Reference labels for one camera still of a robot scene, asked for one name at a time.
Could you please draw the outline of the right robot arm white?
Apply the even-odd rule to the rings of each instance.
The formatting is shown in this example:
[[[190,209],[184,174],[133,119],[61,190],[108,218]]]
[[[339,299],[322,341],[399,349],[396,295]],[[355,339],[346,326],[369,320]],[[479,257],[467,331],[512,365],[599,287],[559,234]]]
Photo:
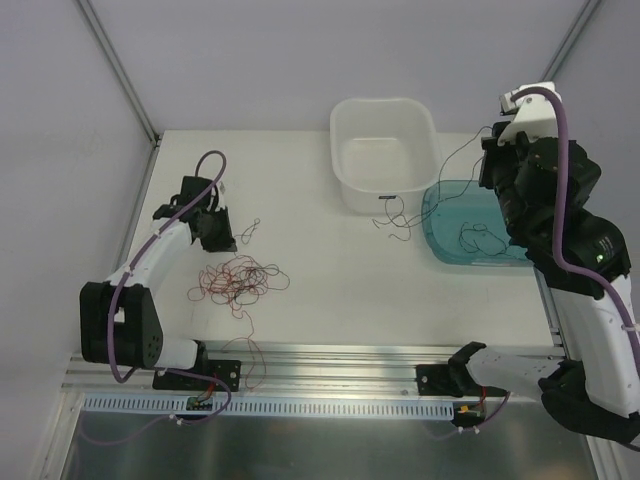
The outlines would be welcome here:
[[[579,434],[639,446],[639,327],[631,263],[621,231],[587,211],[601,170],[575,141],[530,139],[494,124],[482,142],[480,185],[498,200],[513,245],[541,273],[577,354],[534,360],[481,342],[447,363],[453,395],[498,389],[542,403]]]

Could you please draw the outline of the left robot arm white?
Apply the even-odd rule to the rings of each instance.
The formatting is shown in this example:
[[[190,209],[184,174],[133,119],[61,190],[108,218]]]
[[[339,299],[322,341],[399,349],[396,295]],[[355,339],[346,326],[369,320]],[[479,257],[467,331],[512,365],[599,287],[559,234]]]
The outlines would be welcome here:
[[[81,289],[85,361],[109,366],[120,384],[138,370],[164,370],[189,389],[208,382],[212,375],[204,344],[166,335],[154,302],[173,264],[196,243],[208,253],[236,250],[218,181],[185,176],[180,192],[154,212],[136,253],[106,280]]]

